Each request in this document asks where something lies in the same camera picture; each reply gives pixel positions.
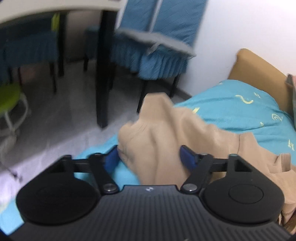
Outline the mustard yellow headboard cushion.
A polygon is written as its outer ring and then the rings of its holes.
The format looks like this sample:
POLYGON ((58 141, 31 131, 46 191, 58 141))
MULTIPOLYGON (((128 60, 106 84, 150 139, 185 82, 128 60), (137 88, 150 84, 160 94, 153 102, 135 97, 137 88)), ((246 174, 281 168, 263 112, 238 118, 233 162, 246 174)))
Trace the mustard yellow headboard cushion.
POLYGON ((238 51, 228 79, 265 91, 275 99, 280 110, 293 115, 292 90, 285 83, 287 76, 252 51, 246 48, 238 51))

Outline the wooden dining table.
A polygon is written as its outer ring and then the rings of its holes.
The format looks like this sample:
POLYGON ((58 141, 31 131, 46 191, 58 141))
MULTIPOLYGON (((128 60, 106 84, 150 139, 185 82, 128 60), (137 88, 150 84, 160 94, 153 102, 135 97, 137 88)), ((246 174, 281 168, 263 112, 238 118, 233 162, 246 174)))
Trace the wooden dining table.
POLYGON ((101 128, 108 126, 108 97, 112 89, 115 65, 110 57, 117 13, 121 1, 1 1, 1 28, 25 19, 53 12, 101 11, 100 23, 93 31, 86 31, 83 70, 88 61, 96 60, 95 90, 96 118, 101 128))

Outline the blue covered chair near wall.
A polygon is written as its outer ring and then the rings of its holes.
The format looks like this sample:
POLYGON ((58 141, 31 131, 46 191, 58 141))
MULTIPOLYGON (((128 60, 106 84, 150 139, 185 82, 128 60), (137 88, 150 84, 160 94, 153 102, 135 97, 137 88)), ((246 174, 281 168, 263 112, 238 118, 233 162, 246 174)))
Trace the blue covered chair near wall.
POLYGON ((193 45, 206 5, 205 0, 127 1, 114 32, 111 61, 142 81, 137 110, 150 81, 172 78, 169 97, 174 96, 196 56, 193 45))

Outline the grey seat cushion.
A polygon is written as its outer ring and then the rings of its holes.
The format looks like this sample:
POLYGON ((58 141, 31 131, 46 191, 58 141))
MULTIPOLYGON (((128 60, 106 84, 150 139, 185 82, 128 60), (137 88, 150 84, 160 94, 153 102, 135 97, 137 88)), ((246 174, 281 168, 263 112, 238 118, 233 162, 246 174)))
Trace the grey seat cushion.
POLYGON ((186 43, 170 38, 166 35, 156 32, 143 32, 127 28, 118 28, 115 33, 120 36, 133 39, 136 42, 149 46, 149 53, 158 49, 159 46, 164 46, 167 49, 173 50, 177 53, 183 54, 190 58, 196 56, 193 48, 186 43))

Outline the tan t-shirt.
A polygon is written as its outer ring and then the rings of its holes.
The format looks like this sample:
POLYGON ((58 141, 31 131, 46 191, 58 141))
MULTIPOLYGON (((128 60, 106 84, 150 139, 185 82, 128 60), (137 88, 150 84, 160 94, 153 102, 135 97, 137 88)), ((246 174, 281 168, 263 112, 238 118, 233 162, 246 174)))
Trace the tan t-shirt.
POLYGON ((207 124, 192 110, 174 107, 164 93, 146 95, 138 120, 118 133, 119 156, 143 185, 184 183, 189 171, 180 160, 182 145, 216 158, 237 154, 263 173, 283 191, 279 220, 295 233, 295 166, 290 154, 268 151, 250 132, 236 134, 207 124))

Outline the plaid beige pillow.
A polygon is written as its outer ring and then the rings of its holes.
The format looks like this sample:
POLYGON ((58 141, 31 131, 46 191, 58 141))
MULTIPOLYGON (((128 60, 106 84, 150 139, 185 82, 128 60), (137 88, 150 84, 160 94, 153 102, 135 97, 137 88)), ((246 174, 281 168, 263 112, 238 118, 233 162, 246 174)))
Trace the plaid beige pillow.
POLYGON ((295 104, 296 104, 295 75, 288 74, 285 83, 292 90, 292 105, 293 105, 293 110, 295 110, 295 104))

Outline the blue covered chair front left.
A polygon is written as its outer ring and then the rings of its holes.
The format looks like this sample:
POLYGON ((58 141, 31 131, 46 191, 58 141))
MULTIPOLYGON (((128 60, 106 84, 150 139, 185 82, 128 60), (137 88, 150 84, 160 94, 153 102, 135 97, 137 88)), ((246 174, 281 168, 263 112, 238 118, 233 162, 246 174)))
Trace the blue covered chair front left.
POLYGON ((55 13, 45 18, 1 27, 1 80, 13 83, 13 69, 24 65, 49 63, 53 93, 57 92, 55 63, 58 61, 58 30, 60 15, 55 13))

